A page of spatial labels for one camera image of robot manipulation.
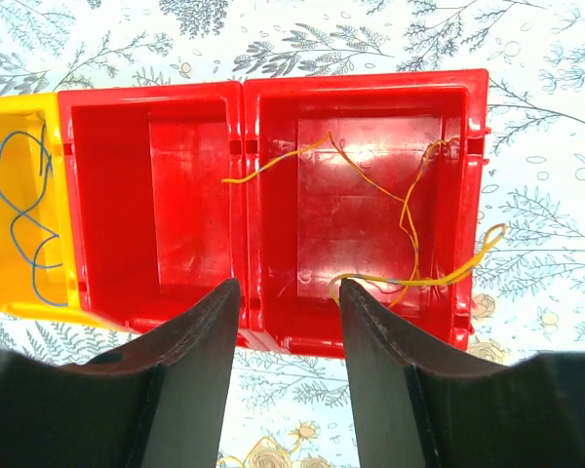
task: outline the floral tablecloth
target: floral tablecloth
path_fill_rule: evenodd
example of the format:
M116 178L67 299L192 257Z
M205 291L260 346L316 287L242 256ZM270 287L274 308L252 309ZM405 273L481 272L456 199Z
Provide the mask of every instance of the floral tablecloth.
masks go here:
M470 352L585 350L585 0L0 0L0 96L484 67ZM129 334L0 315L0 348L83 362ZM359 466L342 362L237 350L221 466Z

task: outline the flower pattern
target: flower pattern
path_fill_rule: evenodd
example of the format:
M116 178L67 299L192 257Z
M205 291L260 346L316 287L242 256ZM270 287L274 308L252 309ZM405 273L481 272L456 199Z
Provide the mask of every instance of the flower pattern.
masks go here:
M468 350L585 350L585 2L0 0L0 96L474 67L490 72L480 234L511 230L475 271ZM0 314L0 348L48 363L128 339ZM238 349L231 382L219 466L359 466L342 362Z

